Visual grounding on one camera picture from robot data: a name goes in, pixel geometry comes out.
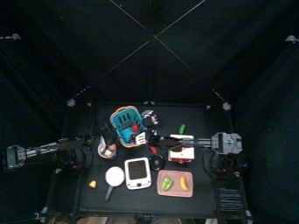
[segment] pink tray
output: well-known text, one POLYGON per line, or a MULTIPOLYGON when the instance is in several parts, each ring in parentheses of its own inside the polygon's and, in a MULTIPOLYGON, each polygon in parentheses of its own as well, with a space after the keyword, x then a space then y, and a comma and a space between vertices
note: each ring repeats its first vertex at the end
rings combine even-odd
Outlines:
POLYGON ((191 197, 192 196, 192 174, 187 171, 159 171, 157 174, 157 180, 156 180, 156 186, 157 186, 157 193, 164 196, 173 196, 173 197, 191 197), (184 176, 187 179, 187 184, 189 187, 189 191, 185 192, 181 189, 180 185, 180 177, 184 176), (172 186, 165 191, 163 189, 163 182, 165 178, 172 179, 172 186))

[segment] green vegetable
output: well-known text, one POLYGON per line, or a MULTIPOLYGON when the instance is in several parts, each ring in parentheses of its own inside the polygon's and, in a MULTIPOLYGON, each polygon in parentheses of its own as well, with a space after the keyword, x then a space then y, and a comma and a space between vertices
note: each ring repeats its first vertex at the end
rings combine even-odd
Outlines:
POLYGON ((181 124, 180 128, 179 128, 179 134, 183 135, 185 129, 185 124, 181 124))
POLYGON ((163 189, 167 191, 171 188, 172 184, 173 184, 172 179, 171 178, 165 178, 163 180, 163 189))

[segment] black enclosure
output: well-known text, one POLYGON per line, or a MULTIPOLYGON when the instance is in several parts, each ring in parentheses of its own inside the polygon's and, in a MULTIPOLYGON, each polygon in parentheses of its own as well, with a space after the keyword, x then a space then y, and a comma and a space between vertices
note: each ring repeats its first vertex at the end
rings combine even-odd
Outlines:
MULTIPOLYGON (((296 0, 1 0, 0 151, 64 137, 81 105, 227 102, 256 223, 297 223, 297 12, 296 0)), ((0 222, 41 211, 51 180, 43 164, 0 173, 0 222)))

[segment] yellow fruit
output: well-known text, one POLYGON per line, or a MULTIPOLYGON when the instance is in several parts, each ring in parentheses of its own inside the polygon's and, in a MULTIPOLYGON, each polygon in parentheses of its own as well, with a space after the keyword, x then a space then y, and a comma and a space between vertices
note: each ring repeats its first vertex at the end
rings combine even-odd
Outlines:
POLYGON ((187 179, 184 176, 180 177, 180 185, 181 185, 181 189, 188 192, 189 191, 189 187, 188 187, 188 184, 187 184, 187 179))
POLYGON ((91 188, 96 188, 96 186, 97 186, 97 182, 96 182, 96 180, 92 180, 92 181, 89 182, 88 186, 89 186, 91 188))

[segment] blue basket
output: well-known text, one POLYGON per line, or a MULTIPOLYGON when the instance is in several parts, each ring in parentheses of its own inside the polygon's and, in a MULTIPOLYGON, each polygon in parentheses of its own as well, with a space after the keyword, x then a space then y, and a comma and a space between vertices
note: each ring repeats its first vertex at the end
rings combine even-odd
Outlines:
POLYGON ((120 137, 120 143, 127 147, 132 148, 139 146, 132 140, 132 135, 135 134, 132 130, 132 125, 137 124, 139 126, 139 133, 147 130, 145 126, 143 125, 143 117, 140 116, 136 107, 127 106, 119 108, 116 112, 111 115, 109 121, 116 128, 116 133, 120 137))

